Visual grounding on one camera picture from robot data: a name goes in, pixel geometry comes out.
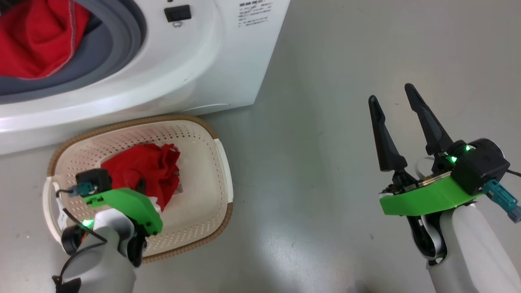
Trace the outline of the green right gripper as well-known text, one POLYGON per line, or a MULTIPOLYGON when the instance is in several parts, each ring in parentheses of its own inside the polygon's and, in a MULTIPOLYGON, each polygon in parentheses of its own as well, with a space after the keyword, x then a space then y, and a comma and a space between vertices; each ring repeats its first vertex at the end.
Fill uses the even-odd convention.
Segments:
MULTIPOLYGON (((411 83, 405 85, 411 109, 418 115, 426 141, 428 155, 444 153, 453 141, 430 107, 411 83)), ((405 169, 407 161, 401 156, 385 125, 385 114, 375 95, 368 99, 375 147, 381 171, 405 169)), ((383 193, 380 206, 385 215, 422 216, 451 210, 482 196, 468 195, 449 172, 420 183, 419 188, 402 194, 383 193)))

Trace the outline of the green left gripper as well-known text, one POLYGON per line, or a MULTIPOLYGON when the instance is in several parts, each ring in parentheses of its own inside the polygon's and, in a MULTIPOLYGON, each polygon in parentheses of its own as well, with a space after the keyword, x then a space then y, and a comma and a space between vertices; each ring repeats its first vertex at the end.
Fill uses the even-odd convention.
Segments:
POLYGON ((162 232, 163 221, 149 198, 129 188, 112 189, 92 195, 84 195, 86 204, 92 208, 110 206, 126 217, 142 225, 145 235, 158 235, 162 232))

